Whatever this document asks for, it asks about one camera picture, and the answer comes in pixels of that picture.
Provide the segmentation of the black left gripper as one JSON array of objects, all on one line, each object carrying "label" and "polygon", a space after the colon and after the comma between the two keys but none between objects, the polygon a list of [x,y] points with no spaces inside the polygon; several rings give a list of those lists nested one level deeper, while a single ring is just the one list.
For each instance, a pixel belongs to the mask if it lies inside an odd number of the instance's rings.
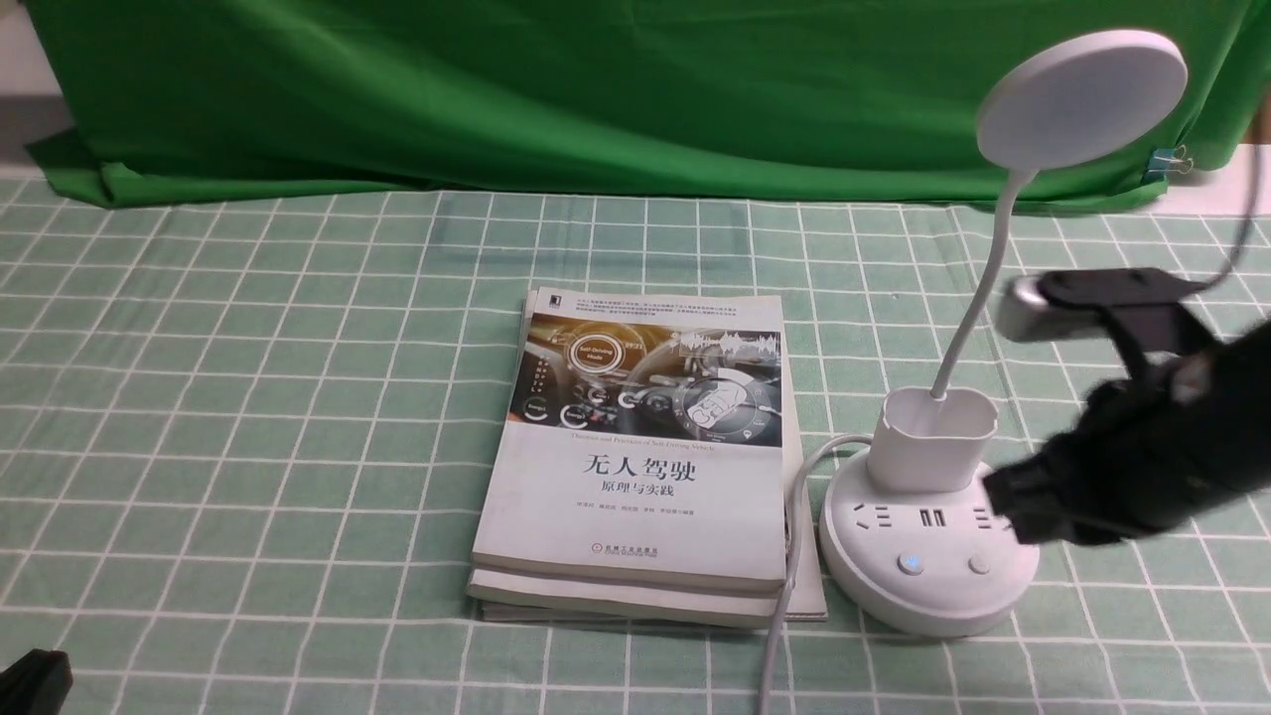
[{"label": "black left gripper", "polygon": [[1268,326],[1182,361],[1136,411],[1085,411],[982,488],[1026,546],[1154,537],[1266,490]]}]

